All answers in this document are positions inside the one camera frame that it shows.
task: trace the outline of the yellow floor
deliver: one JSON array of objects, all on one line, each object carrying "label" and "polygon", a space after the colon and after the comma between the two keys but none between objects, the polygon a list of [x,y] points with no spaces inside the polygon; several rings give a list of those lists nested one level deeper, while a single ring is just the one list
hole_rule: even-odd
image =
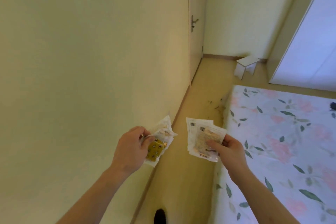
[{"label": "yellow floor", "polygon": [[241,81],[233,76],[235,66],[235,61],[203,58],[173,128],[178,136],[160,158],[136,224],[153,223],[158,208],[166,210],[171,224],[207,223],[214,163],[188,153],[186,117],[221,126],[222,110],[215,108],[233,85],[336,98],[336,92],[268,84],[265,64],[257,64],[254,75],[247,73]]}]

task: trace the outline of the door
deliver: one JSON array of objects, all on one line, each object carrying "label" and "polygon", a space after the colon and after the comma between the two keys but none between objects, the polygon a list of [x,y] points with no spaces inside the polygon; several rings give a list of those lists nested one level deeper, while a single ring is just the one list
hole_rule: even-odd
[{"label": "door", "polygon": [[206,0],[189,0],[189,81],[195,76],[202,58]]}]

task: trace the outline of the floral bed sheet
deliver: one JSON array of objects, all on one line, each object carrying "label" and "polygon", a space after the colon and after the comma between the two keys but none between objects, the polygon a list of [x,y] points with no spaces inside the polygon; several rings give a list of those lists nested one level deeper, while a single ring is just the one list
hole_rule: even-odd
[{"label": "floral bed sheet", "polygon": [[[336,100],[234,86],[224,128],[250,169],[301,223],[336,223]],[[221,162],[209,224],[257,223]]]}]

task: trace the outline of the snack package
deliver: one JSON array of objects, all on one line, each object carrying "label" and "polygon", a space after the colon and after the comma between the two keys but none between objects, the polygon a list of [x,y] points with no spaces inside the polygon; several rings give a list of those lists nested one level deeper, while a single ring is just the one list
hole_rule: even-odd
[{"label": "snack package", "polygon": [[195,145],[196,139],[196,123],[202,122],[202,124],[211,124],[213,125],[213,120],[201,120],[201,119],[192,119],[187,118],[187,130],[188,130],[188,151],[191,151]]},{"label": "snack package", "polygon": [[219,157],[217,151],[211,149],[206,144],[206,141],[211,139],[222,144],[226,135],[226,129],[217,127],[213,124],[196,122],[196,131],[195,143],[192,145],[192,150],[190,150],[189,153],[199,158],[218,162]]},{"label": "snack package", "polygon": [[177,136],[171,128],[171,121],[169,115],[164,117],[158,124],[149,130],[155,140],[148,147],[148,154],[145,163],[155,167],[159,162],[160,156],[168,149],[174,136]]}]

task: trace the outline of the shoe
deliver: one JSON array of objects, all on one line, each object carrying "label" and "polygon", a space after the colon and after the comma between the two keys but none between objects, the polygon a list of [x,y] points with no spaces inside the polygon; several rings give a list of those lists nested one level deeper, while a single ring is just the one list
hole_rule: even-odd
[{"label": "shoe", "polygon": [[154,224],[166,224],[166,214],[163,209],[158,209],[154,216]]}]

